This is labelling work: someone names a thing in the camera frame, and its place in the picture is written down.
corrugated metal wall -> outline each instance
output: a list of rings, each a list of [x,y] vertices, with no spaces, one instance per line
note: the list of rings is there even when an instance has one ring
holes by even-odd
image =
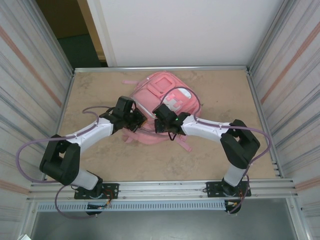
[[[298,0],[252,76],[285,177],[320,239],[320,1]]]
[[[0,239],[17,239],[30,182],[15,165],[17,149],[53,135],[72,69],[33,0],[0,1]],[[44,144],[21,154],[25,172],[40,178]]]

white wall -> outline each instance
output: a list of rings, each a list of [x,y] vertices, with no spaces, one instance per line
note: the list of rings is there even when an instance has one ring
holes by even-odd
[[[88,0],[107,62],[247,65],[283,0]]]

pink backpack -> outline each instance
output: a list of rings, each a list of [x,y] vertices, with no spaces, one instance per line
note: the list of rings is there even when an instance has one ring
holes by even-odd
[[[135,84],[134,81],[123,81],[124,84]],[[174,87],[187,87],[179,78],[167,71],[156,72],[146,79],[137,83],[130,97],[136,102],[136,107],[147,117],[147,121],[136,132],[123,128],[123,139],[126,143],[137,140],[143,144],[157,144],[169,140],[168,133],[155,133],[155,115],[152,111],[159,105],[163,96]],[[181,112],[191,115],[199,107],[196,97],[186,89],[178,88],[172,90],[163,100],[177,115]],[[185,143],[186,136],[176,136],[175,141],[188,152],[192,150]]]

black mounting plate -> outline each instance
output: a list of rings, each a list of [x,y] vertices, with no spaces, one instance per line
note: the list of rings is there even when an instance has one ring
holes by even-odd
[[[90,194],[92,193],[90,190],[87,190],[83,187],[78,187],[74,193],[74,199],[117,199],[119,193],[119,183],[103,183],[102,191],[107,194],[101,193],[98,197],[92,197]]]
[[[208,181],[205,183],[205,189],[203,192],[207,193],[208,198],[224,198],[224,197],[239,197],[239,193],[242,192],[242,194],[245,194],[247,189],[247,181],[241,181],[238,185],[238,191],[236,191],[236,194],[233,196],[227,196],[222,191],[222,182],[221,181]],[[251,190],[249,189],[246,197],[251,196]]]

wooden table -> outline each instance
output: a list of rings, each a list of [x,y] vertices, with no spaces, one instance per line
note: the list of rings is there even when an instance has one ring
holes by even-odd
[[[120,96],[129,96],[134,85],[122,80],[140,81],[151,71],[81,72],[74,79],[70,98],[60,131],[73,133],[94,121],[82,109],[95,105],[113,107]],[[172,71],[200,97],[201,118],[216,122],[240,119],[253,128],[261,129],[258,114],[243,70]],[[96,109],[101,114],[105,109]],[[259,152],[266,148],[260,134]],[[187,152],[176,142],[164,141],[155,145],[138,142],[124,143],[122,131],[102,139],[89,148],[80,160],[80,166],[105,181],[183,181],[215,180],[225,175],[229,162],[219,143],[189,136],[193,147]],[[249,171],[254,179],[275,178],[269,154],[255,162]]]

